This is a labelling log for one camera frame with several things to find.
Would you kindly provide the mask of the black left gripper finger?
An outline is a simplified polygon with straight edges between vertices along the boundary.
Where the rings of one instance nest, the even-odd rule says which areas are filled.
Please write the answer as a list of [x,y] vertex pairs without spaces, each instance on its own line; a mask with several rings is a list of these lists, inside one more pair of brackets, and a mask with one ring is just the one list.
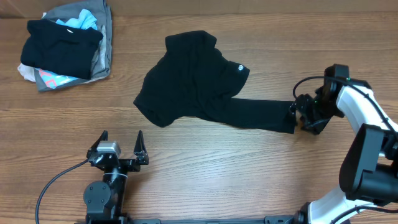
[[95,143],[88,149],[88,151],[87,151],[87,153],[86,153],[86,157],[87,158],[90,158],[91,157],[91,155],[94,153],[94,152],[97,152],[98,150],[97,150],[97,147],[98,147],[98,145],[100,144],[100,142],[101,141],[107,141],[108,140],[108,132],[107,132],[107,130],[104,130],[103,132],[102,132],[102,134],[100,135],[100,137],[95,141]]
[[149,164],[149,155],[144,144],[144,135],[141,130],[137,135],[136,145],[134,147],[134,155],[136,156],[136,161],[139,165]]

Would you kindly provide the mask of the black t-shirt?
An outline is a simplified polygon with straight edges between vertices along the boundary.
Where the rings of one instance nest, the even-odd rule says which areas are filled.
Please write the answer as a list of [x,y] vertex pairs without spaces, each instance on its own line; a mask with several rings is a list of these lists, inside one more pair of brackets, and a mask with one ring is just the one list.
[[294,133],[292,101],[236,97],[250,70],[225,59],[216,41],[203,30],[167,36],[165,55],[148,71],[134,100],[138,110],[161,128],[193,116],[237,128]]

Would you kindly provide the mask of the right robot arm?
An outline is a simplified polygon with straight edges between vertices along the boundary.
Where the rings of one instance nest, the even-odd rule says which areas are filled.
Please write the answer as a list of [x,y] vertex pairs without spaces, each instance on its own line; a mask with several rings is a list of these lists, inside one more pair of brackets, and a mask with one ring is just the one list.
[[295,95],[291,112],[302,129],[320,134],[332,117],[347,118],[355,138],[341,165],[339,185],[306,203],[289,223],[349,223],[365,210],[390,213],[397,202],[397,124],[377,103],[370,84],[351,78],[346,65],[334,64],[321,76],[316,96]]

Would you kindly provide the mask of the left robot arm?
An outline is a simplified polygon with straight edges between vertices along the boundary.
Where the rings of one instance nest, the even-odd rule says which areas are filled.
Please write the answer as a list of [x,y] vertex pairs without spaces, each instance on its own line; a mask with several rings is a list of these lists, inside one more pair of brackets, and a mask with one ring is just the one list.
[[142,165],[148,165],[143,132],[139,131],[134,147],[135,158],[121,159],[121,148],[117,141],[108,140],[103,131],[87,152],[92,167],[103,171],[101,181],[90,183],[83,194],[86,204],[86,223],[131,223],[128,214],[122,212],[128,173],[139,172]]

